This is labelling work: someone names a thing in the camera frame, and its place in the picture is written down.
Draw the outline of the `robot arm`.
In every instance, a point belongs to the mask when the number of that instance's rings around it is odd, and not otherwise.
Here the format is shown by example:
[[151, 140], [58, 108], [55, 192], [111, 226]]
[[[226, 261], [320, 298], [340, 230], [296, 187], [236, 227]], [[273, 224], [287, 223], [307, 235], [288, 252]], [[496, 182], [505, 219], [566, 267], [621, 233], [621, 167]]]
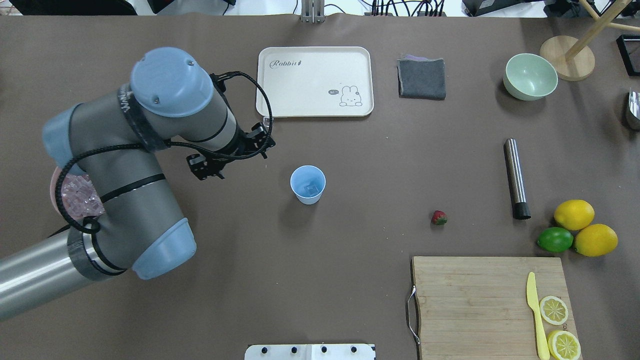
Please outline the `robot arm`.
[[50, 119], [42, 139], [60, 174], [55, 205], [67, 228], [1, 261], [1, 319], [6, 321], [128, 269], [151, 280], [197, 250], [188, 219], [157, 152], [187, 157], [199, 180], [222, 178], [226, 164], [265, 157], [275, 145], [274, 116], [249, 132], [226, 100], [226, 80], [175, 47], [147, 52], [128, 83]]

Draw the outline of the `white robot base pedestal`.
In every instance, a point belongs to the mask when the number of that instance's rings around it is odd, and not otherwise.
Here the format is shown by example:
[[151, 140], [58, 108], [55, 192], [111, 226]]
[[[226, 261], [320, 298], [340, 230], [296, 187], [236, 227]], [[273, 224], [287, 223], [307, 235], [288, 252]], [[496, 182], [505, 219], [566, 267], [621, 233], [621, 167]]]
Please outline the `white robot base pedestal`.
[[254, 344], [247, 347], [245, 360], [375, 360], [374, 344], [308, 343]]

